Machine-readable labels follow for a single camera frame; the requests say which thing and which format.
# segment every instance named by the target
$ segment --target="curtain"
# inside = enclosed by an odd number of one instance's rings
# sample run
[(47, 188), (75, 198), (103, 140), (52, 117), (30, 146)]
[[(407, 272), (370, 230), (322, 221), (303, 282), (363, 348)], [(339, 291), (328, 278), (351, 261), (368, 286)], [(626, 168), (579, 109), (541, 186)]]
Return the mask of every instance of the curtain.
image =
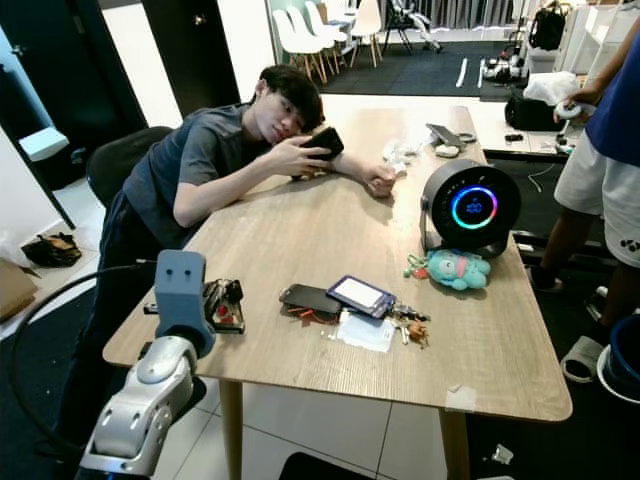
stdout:
[(513, 0), (414, 0), (431, 27), (474, 28), (512, 23)]

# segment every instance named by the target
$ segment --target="person's hand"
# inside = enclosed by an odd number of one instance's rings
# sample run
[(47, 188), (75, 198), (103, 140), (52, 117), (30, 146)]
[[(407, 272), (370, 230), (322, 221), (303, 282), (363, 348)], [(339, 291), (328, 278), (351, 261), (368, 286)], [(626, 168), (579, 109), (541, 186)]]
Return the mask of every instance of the person's hand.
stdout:
[[(604, 93), (605, 85), (598, 80), (594, 80), (589, 85), (584, 88), (581, 88), (576, 93), (569, 95), (565, 100), (563, 100), (563, 105), (569, 105), (570, 103), (587, 103), (589, 105), (596, 105), (600, 98), (602, 98), (602, 94)], [(582, 112), (579, 117), (579, 120), (586, 121), (589, 118), (589, 115), (585, 112)], [(553, 121), (558, 123), (561, 121), (560, 117), (553, 113)]]
[(307, 136), (283, 140), (260, 157), (259, 161), (264, 163), (272, 175), (311, 176), (318, 170), (325, 169), (327, 162), (312, 159), (309, 156), (330, 153), (330, 150), (322, 147), (300, 146), (310, 139), (311, 137)]
[(364, 165), (360, 180), (374, 197), (388, 197), (396, 182), (396, 174), (384, 165)]

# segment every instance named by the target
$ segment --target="table leg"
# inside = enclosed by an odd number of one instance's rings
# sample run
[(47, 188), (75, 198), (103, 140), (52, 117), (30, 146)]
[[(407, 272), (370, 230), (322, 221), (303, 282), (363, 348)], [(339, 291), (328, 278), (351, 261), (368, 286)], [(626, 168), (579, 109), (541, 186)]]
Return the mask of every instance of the table leg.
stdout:
[(469, 480), (469, 442), (464, 413), (439, 410), (448, 480)]
[(242, 478), (242, 383), (220, 380), (220, 405), (229, 480)]

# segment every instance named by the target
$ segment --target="cable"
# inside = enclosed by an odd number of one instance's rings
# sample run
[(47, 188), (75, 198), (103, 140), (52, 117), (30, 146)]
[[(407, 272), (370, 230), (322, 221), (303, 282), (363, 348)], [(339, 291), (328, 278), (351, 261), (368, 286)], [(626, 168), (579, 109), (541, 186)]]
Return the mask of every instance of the cable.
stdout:
[(45, 299), (43, 299), (33, 310), (31, 310), (19, 323), (18, 328), (16, 329), (16, 333), (15, 333), (15, 339), (13, 342), (13, 346), (11, 348), (11, 355), (9, 357), (9, 384), (11, 386), (11, 389), (13, 390), (13, 394), (16, 397), (16, 400), (18, 401), (18, 405), (20, 406), (20, 408), (22, 409), (22, 411), (27, 415), (27, 417), (29, 417), (31, 419), (31, 421), (35, 424), (35, 426), (38, 428), (38, 430), (40, 430), (40, 432), (47, 437), (48, 440), (51, 441), (51, 443), (53, 443), (56, 447), (58, 447), (60, 450), (62, 450), (64, 453), (70, 455), (70, 456), (75, 456), (75, 455), (81, 455), (82, 451), (84, 450), (84, 447), (80, 447), (74, 443), (68, 442), (67, 440), (63, 439), (62, 437), (60, 437), (57, 433), (55, 433), (51, 427), (49, 427), (44, 421), (42, 421), (42, 419), (40, 419), (38, 417), (38, 414), (35, 412), (35, 410), (33, 409), (33, 407), (31, 407), (22, 391), (22, 385), (20, 383), (20, 380), (18, 378), (18, 353), (19, 353), (19, 349), (20, 349), (20, 341), (22, 340), (22, 337), (24, 335), (24, 332), (27, 330), (27, 327), (29, 325), (29, 322), (35, 317), (35, 315), (42, 310), (42, 308), (49, 304), (52, 300), (55, 300), (56, 298), (58, 298), (60, 295), (62, 295), (63, 293), (67, 292), (68, 290), (71, 290), (72, 288), (80, 285), (81, 283), (84, 283), (88, 280), (91, 280), (93, 278), (98, 278), (98, 277), (102, 277), (106, 274), (111, 274), (111, 273), (116, 273), (116, 272), (124, 272), (124, 271), (130, 271), (130, 270), (136, 270), (138, 268), (141, 268), (141, 266), (143, 264), (146, 263), (155, 263), (149, 260), (136, 260), (136, 264), (134, 265), (126, 265), (126, 266), (120, 266), (120, 267), (109, 267), (109, 268), (104, 268), (102, 270), (98, 270), (97, 272), (94, 273), (90, 273), (88, 275), (85, 275), (83, 277), (80, 277), (70, 283), (68, 283), (67, 285), (63, 286), (62, 288), (59, 288), (58, 290), (56, 290), (55, 292), (53, 292), (51, 295), (47, 296)]
[(544, 170), (538, 172), (538, 173), (532, 173), (530, 175), (527, 175), (527, 178), (529, 179), (529, 181), (531, 183), (533, 183), (533, 186), (536, 187), (536, 190), (538, 191), (538, 193), (542, 193), (542, 187), (540, 186), (540, 184), (538, 182), (536, 182), (533, 177), (539, 177), (540, 175), (544, 175), (545, 173), (549, 173), (551, 171), (551, 169), (553, 169), (553, 167), (555, 167), (555, 163), (552, 163), (550, 167), (545, 168)]

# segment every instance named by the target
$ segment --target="plush toy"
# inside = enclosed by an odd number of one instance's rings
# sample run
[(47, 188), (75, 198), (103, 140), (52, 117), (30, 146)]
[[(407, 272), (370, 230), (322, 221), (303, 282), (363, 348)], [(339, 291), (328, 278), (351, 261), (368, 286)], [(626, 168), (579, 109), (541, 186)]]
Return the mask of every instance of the plush toy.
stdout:
[(479, 255), (453, 250), (427, 253), (426, 270), (436, 282), (456, 290), (484, 288), (491, 265)]

